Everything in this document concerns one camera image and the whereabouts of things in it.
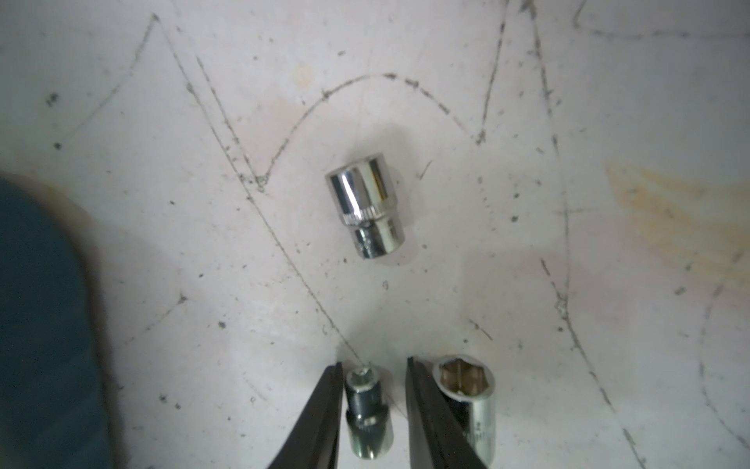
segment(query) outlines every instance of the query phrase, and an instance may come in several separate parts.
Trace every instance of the scratched surface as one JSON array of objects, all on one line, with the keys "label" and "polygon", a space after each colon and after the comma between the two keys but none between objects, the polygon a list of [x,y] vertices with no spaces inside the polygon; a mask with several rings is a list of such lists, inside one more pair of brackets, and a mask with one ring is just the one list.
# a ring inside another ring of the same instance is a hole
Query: scratched surface
[{"label": "scratched surface", "polygon": [[[746,2],[0,5],[0,171],[85,257],[119,467],[258,467],[323,367],[497,382],[492,467],[750,460]],[[323,174],[384,152],[364,262]]]}]

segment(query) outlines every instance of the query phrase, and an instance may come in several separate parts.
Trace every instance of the metal tool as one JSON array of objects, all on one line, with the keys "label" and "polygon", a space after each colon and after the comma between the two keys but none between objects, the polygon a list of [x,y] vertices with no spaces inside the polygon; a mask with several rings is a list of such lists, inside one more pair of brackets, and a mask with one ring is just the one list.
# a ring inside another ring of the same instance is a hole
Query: metal tool
[{"label": "metal tool", "polygon": [[404,243],[396,193],[382,153],[331,171],[325,179],[361,257],[390,254]]},{"label": "metal tool", "polygon": [[495,456],[495,380],[487,366],[466,355],[446,356],[432,368],[433,379],[463,437],[489,466]]},{"label": "metal tool", "polygon": [[388,405],[383,400],[380,374],[371,366],[362,366],[346,374],[344,382],[346,423],[352,451],[362,459],[375,459],[393,445],[393,427]]},{"label": "metal tool", "polygon": [[[411,468],[486,469],[461,434],[431,375],[424,363],[414,357],[408,359],[406,410]],[[342,387],[341,364],[326,368],[268,469],[336,469]]]}]

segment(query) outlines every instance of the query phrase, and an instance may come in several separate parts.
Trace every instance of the dark speck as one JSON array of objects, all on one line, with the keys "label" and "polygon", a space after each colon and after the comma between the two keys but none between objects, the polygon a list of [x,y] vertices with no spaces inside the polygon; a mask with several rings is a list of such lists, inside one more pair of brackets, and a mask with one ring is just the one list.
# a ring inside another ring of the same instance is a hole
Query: dark speck
[{"label": "dark speck", "polygon": [[60,98],[60,95],[58,95],[57,93],[51,93],[49,97],[46,99],[47,106],[52,107],[59,98]]}]

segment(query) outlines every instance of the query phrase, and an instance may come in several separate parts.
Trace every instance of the scratch mark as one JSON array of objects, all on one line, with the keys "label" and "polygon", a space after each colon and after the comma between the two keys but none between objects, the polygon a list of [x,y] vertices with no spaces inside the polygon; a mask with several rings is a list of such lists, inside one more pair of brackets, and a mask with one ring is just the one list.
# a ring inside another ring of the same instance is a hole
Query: scratch mark
[{"label": "scratch mark", "polygon": [[541,267],[544,269],[544,273],[547,274],[547,277],[551,277],[550,270],[547,268],[547,263],[544,259],[539,259],[541,261]]},{"label": "scratch mark", "polygon": [[256,176],[255,171],[253,171],[253,167],[250,164],[250,158],[248,157],[248,152],[245,150],[244,146],[240,143],[240,139],[239,137],[237,137],[237,133],[235,132],[234,127],[232,126],[232,123],[227,117],[227,112],[226,110],[224,110],[224,106],[221,103],[221,100],[219,99],[219,95],[216,92],[216,89],[214,88],[213,84],[211,83],[209,74],[206,72],[206,68],[203,66],[203,61],[200,59],[200,57],[196,57],[196,60],[198,61],[198,66],[200,67],[200,71],[203,72],[203,78],[205,79],[206,84],[208,84],[208,87],[211,89],[211,94],[214,96],[214,101],[216,101],[216,105],[219,107],[219,110],[221,111],[221,116],[224,119],[224,125],[226,125],[226,128],[228,128],[229,132],[232,134],[232,141],[236,145],[239,146],[239,149],[242,152],[242,158],[244,159],[244,162],[247,164],[247,168],[250,170],[250,174],[253,176],[253,179],[257,183],[258,177]]},{"label": "scratch mark", "polygon": [[245,373],[242,373],[242,379],[245,381],[245,383],[247,383],[250,389],[252,389],[253,392],[255,392],[258,395],[261,401],[265,401],[265,402],[269,401],[269,399],[265,397],[262,392],[260,392],[260,389],[258,389],[257,386],[255,386],[254,384],[251,383],[250,380],[248,380],[248,377],[245,376]]},{"label": "scratch mark", "polygon": [[[281,143],[281,146],[276,151],[276,153],[273,156],[273,158],[271,158],[271,163],[268,166],[268,169],[266,170],[265,174],[263,174],[262,176],[258,176],[256,178],[256,180],[258,182],[258,189],[264,188],[269,183],[269,179],[271,178],[271,172],[273,171],[273,168],[276,165],[276,161],[278,161],[278,159],[281,157],[281,155],[287,149],[287,146],[292,141],[292,138],[293,138],[294,134],[299,129],[300,125],[302,125],[302,122],[304,122],[310,116],[310,114],[312,114],[315,111],[315,109],[317,109],[318,106],[320,106],[321,104],[327,102],[328,99],[331,96],[335,95],[336,93],[338,93],[342,89],[345,89],[345,88],[347,88],[347,87],[349,87],[351,85],[354,85],[355,83],[359,83],[359,82],[365,81],[365,80],[371,80],[371,79],[374,79],[374,78],[385,78],[386,80],[395,81],[396,78],[398,78],[398,75],[395,74],[395,73],[387,73],[387,74],[365,74],[365,75],[360,75],[359,77],[356,77],[356,78],[352,78],[351,80],[347,80],[347,81],[341,83],[340,85],[334,87],[333,89],[323,90],[321,97],[318,98],[318,100],[315,101],[312,104],[312,106],[310,106],[302,114],[302,116],[297,120],[297,122],[295,122],[295,124],[289,130],[289,133],[284,138],[283,142]],[[424,95],[430,101],[434,102],[437,105],[438,109],[440,109],[444,114],[448,115],[451,112],[450,109],[445,104],[443,104],[440,101],[438,101],[433,96],[432,93],[430,93],[428,90],[426,90],[424,88],[419,88],[419,81],[418,80],[412,80],[410,78],[405,78],[404,81],[403,81],[403,84],[405,86],[408,86],[411,89],[418,89],[422,93],[422,95]],[[459,128],[461,128],[461,130],[463,130],[464,132],[466,131],[464,129],[464,127],[462,125],[460,125],[460,123],[458,121],[456,121],[456,123],[459,126]]]},{"label": "scratch mark", "polygon": [[[539,77],[541,80],[541,88],[542,88],[543,95],[544,95],[544,105],[547,107],[547,118],[550,121],[550,128],[554,129],[554,117],[552,115],[552,104],[550,100],[551,91],[550,91],[549,84],[547,82],[547,67],[545,64],[545,57],[544,57],[544,53],[542,50],[542,38],[539,35],[539,25],[536,22],[537,10],[536,10],[535,0],[524,0],[523,8],[529,11],[529,16],[531,18],[532,30],[534,32],[534,53],[539,63]],[[558,146],[557,135],[553,132],[550,136],[550,139],[552,140],[552,146],[553,146],[553,150],[555,153],[555,159],[557,161],[557,166],[559,168],[560,184],[562,186],[562,222],[563,222],[564,240],[565,240],[565,277],[564,277],[565,283],[563,285],[563,289],[562,290],[558,289],[555,283],[552,282],[552,287],[557,297],[557,301],[555,303],[555,309],[558,311],[560,318],[565,322],[565,326],[567,327],[568,333],[570,334],[571,340],[573,341],[573,348],[575,350],[578,350],[578,353],[580,354],[581,358],[583,358],[583,362],[586,363],[586,367],[588,368],[589,374],[594,380],[594,384],[599,389],[599,392],[601,393],[601,396],[604,399],[605,404],[610,408],[610,411],[612,412],[620,428],[622,429],[622,432],[625,435],[626,440],[628,440],[628,445],[630,446],[630,450],[633,452],[633,456],[635,456],[635,460],[638,462],[638,466],[640,467],[640,469],[646,469],[646,459],[642,458],[638,454],[638,451],[636,450],[635,440],[633,440],[627,428],[625,428],[625,426],[620,422],[620,418],[617,415],[617,409],[614,407],[614,404],[609,399],[609,395],[607,394],[606,389],[602,386],[602,383],[599,381],[599,376],[596,374],[594,365],[591,363],[591,360],[586,355],[586,351],[584,350],[584,347],[581,344],[581,340],[578,338],[578,334],[575,332],[575,328],[573,327],[573,320],[571,319],[570,311],[568,308],[569,297],[570,297],[570,277],[571,277],[570,216],[569,216],[568,189],[567,189],[567,184],[565,181],[565,175],[563,174],[563,162],[560,157],[560,148]],[[543,261],[542,261],[542,268],[546,272],[548,272],[547,265]]]},{"label": "scratch mark", "polygon": [[721,424],[721,426],[724,427],[724,430],[726,430],[737,441],[739,441],[739,444],[741,444],[743,448],[750,451],[750,444],[748,444],[748,441],[742,435],[737,434],[734,430],[729,428],[729,425],[727,425],[724,419],[722,419],[722,416],[719,415],[719,410],[716,408],[716,405],[713,403],[713,401],[709,397],[708,388],[706,385],[706,363],[704,362],[704,358],[703,358],[704,348],[706,344],[706,332],[708,330],[708,323],[709,323],[709,319],[711,318],[711,313],[713,312],[714,304],[716,303],[716,300],[722,295],[722,292],[724,291],[724,283],[729,277],[729,274],[732,273],[732,270],[734,269],[735,265],[737,265],[740,259],[743,258],[743,255],[744,255],[744,252],[738,252],[732,257],[731,261],[729,262],[729,266],[724,272],[723,278],[718,283],[718,285],[716,285],[716,289],[714,289],[713,293],[711,294],[711,300],[706,306],[706,309],[703,311],[703,326],[700,328],[700,338],[698,339],[698,347],[700,348],[700,361],[698,363],[698,377],[700,378],[700,393],[703,395],[703,399],[706,402],[706,407],[708,407],[711,410],[711,412],[713,412],[719,424]]},{"label": "scratch mark", "polygon": [[430,167],[431,164],[432,164],[432,160],[429,160],[427,162],[427,166],[424,167],[424,171],[422,171],[421,174],[417,176],[417,179],[421,181],[422,178],[425,177],[425,173],[427,172],[427,169]]},{"label": "scratch mark", "polygon": [[462,130],[462,131],[463,131],[464,133],[466,133],[466,132],[467,132],[467,128],[466,128],[466,126],[464,125],[464,123],[463,123],[463,122],[461,122],[461,121],[460,121],[460,120],[458,119],[458,117],[457,117],[457,116],[453,116],[453,122],[455,122],[455,123],[456,123],[456,125],[458,126],[458,128],[460,128],[460,129],[461,129],[461,130]]},{"label": "scratch mark", "polygon": [[750,39],[750,32],[729,32],[729,33],[708,33],[708,34],[693,34],[688,31],[673,29],[656,29],[649,33],[626,33],[626,32],[608,32],[602,31],[601,29],[587,28],[581,25],[581,14],[586,7],[588,0],[581,0],[580,5],[575,11],[571,20],[573,29],[585,34],[595,36],[598,38],[605,38],[609,41],[618,39],[621,41],[640,41],[647,38],[685,38],[685,39],[697,39],[702,41],[716,41],[721,39]]},{"label": "scratch mark", "polygon": [[495,77],[497,76],[497,67],[500,63],[500,50],[503,48],[503,35],[506,32],[506,15],[508,14],[508,5],[510,0],[505,0],[505,6],[502,9],[502,19],[500,20],[500,33],[497,38],[497,48],[495,49],[495,62],[492,65],[492,72],[490,73],[490,81],[487,84],[487,92],[484,94],[484,109],[481,113],[481,128],[477,133],[476,145],[479,146],[485,141],[487,131],[485,125],[487,124],[487,112],[490,108],[490,97],[492,96],[492,86],[495,83]]},{"label": "scratch mark", "polygon": [[103,100],[99,101],[99,104],[94,108],[94,110],[92,110],[75,128],[73,128],[72,131],[67,133],[67,135],[63,139],[63,142],[69,140],[73,135],[77,134],[82,128],[84,128],[89,122],[91,122],[99,113],[99,111],[101,111],[112,100],[112,98],[117,95],[117,93],[120,91],[120,88],[125,84],[125,82],[127,82],[128,79],[133,76],[133,71],[135,70],[136,65],[138,65],[138,62],[140,62],[143,50],[146,48],[146,44],[149,42],[151,33],[154,31],[154,25],[160,22],[161,21],[156,14],[151,14],[151,19],[148,21],[148,25],[145,28],[143,37],[138,43],[138,47],[136,47],[135,53],[133,54],[133,60],[127,67],[127,72],[125,72],[125,75],[117,82],[115,87],[112,88],[111,91],[109,91],[107,96],[105,96]]},{"label": "scratch mark", "polygon": [[[151,329],[154,329],[159,324],[161,324],[170,314],[172,314],[172,311],[176,310],[178,306],[185,303],[187,300],[188,298],[183,294],[183,292],[180,292],[180,297],[177,298],[177,301],[175,302],[175,304],[171,308],[167,309],[164,313],[162,313],[154,322],[150,323],[148,326],[143,328],[143,330],[141,331],[141,334],[146,333],[150,331]],[[120,347],[124,347],[125,345],[130,344],[132,341],[135,341],[136,338],[137,338],[136,336],[129,338],[128,340],[123,342],[123,344]]]},{"label": "scratch mark", "polygon": [[484,333],[484,335],[487,336],[488,339],[493,340],[492,336],[489,335],[489,334],[487,334],[487,331],[485,331],[485,329],[482,326],[479,326],[477,323],[475,323],[474,321],[472,321],[470,319],[468,321],[474,326],[475,330],[482,331]]}]

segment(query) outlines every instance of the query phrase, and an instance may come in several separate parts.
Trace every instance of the chrome socket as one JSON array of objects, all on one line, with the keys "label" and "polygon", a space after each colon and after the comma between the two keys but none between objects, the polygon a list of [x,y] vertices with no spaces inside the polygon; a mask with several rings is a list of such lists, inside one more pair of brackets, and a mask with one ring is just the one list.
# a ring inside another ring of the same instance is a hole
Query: chrome socket
[{"label": "chrome socket", "polygon": [[360,257],[384,256],[404,243],[396,193],[382,153],[331,171],[325,180]]},{"label": "chrome socket", "polygon": [[344,380],[346,425],[352,451],[358,458],[375,459],[393,446],[393,426],[388,405],[383,399],[380,374],[371,366],[362,366],[346,374]]},{"label": "chrome socket", "polygon": [[495,379],[490,369],[466,355],[435,362],[433,379],[463,437],[488,466],[495,456]]}]

